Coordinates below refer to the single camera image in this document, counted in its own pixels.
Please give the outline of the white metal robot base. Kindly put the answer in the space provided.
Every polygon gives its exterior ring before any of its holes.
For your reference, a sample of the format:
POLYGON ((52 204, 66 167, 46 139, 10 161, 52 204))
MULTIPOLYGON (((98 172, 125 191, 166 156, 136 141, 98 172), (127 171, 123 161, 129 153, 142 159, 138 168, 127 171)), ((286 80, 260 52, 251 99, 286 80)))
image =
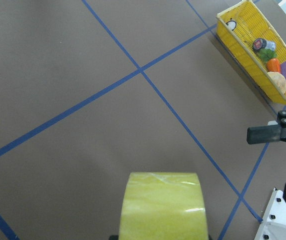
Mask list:
POLYGON ((283 191, 273 189, 255 240, 286 240, 286 202, 283 191))

